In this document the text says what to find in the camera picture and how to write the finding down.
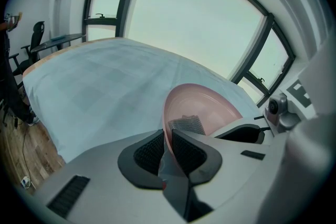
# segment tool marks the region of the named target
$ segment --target black pants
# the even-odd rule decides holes
[[[33,120],[33,116],[29,111],[29,106],[20,97],[11,66],[9,65],[9,40],[6,33],[2,33],[1,36],[0,96],[2,96],[4,102],[10,107],[15,116],[22,121],[30,123]]]

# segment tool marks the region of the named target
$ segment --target window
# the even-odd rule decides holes
[[[248,0],[132,0],[125,37],[168,50],[229,78],[258,30]]]
[[[258,106],[295,59],[257,0],[86,0],[82,31],[88,40],[127,37],[186,57],[231,79]]]

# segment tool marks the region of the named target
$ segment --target chair backrest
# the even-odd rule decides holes
[[[33,28],[33,35],[31,36],[30,50],[34,49],[36,46],[40,45],[43,32],[44,32],[44,22],[37,22]],[[37,61],[37,54],[32,54],[31,60],[33,62]]]

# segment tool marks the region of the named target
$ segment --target black desk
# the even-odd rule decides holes
[[[51,47],[57,46],[58,50],[61,49],[61,46],[63,43],[70,42],[72,40],[82,38],[83,34],[71,34],[71,35],[66,35],[60,39],[57,40],[49,40],[47,42],[44,42],[38,46],[36,46],[34,49],[32,49],[30,52],[39,52],[45,49],[49,49]]]

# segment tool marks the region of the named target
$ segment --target wooden floor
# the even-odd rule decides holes
[[[6,117],[7,127],[2,124],[3,110],[0,111],[0,157],[3,168],[7,171],[9,179],[19,185],[24,176],[29,176],[22,154],[24,135],[24,154],[30,171],[31,182],[28,189],[33,193],[44,180],[52,173],[65,165],[50,136],[41,122],[29,127],[28,124],[18,121],[19,126],[14,128],[14,118]]]

